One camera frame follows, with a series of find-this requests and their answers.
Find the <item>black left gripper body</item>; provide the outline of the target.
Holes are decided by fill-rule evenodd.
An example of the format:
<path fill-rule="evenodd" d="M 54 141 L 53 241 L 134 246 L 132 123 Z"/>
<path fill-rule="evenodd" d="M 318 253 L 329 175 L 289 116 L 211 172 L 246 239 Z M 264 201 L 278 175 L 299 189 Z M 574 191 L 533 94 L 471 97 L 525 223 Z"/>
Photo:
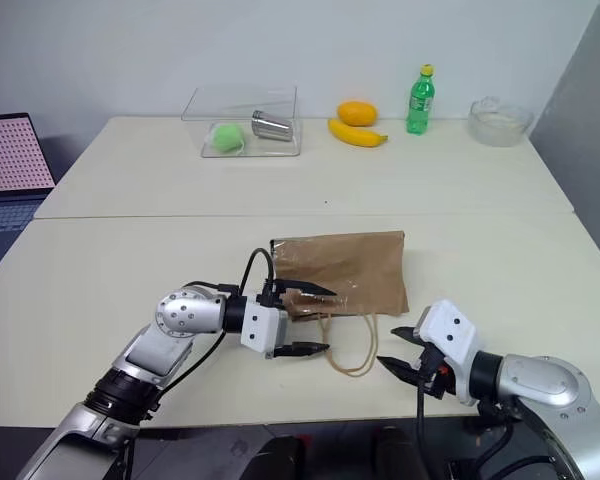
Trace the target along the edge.
<path fill-rule="evenodd" d="M 259 305 L 262 307 L 257 321 L 261 350 L 266 359 L 272 359 L 274 348 L 284 345 L 289 320 L 281 300 L 274 298 L 273 280 L 265 281 Z"/>

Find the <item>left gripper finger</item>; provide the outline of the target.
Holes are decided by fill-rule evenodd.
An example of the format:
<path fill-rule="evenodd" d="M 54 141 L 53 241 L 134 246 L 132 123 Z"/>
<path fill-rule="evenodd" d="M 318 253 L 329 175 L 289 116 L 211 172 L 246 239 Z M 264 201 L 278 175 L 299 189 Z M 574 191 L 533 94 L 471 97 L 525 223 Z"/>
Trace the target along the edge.
<path fill-rule="evenodd" d="M 315 354 L 321 354 L 328 351 L 330 348 L 329 344 L 318 343 L 318 342 L 292 342 L 291 344 L 285 344 L 279 347 L 275 347 L 273 350 L 273 357 L 305 357 L 312 356 Z"/>
<path fill-rule="evenodd" d="M 314 284 L 312 282 L 280 279 L 274 280 L 274 298 L 280 300 L 281 296 L 288 290 L 297 290 L 301 293 L 313 295 L 313 296 L 336 296 L 337 293 L 333 292 L 325 287 Z"/>

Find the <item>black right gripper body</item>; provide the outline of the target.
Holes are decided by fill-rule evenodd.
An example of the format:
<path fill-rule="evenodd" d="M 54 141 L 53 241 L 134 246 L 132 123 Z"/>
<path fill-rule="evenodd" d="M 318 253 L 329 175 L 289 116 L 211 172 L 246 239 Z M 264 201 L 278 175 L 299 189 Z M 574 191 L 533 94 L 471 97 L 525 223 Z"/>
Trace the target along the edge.
<path fill-rule="evenodd" d="M 441 400 L 445 395 L 455 395 L 455 374 L 444 354 L 432 343 L 423 343 L 422 347 L 422 352 L 412 366 L 418 396 Z"/>

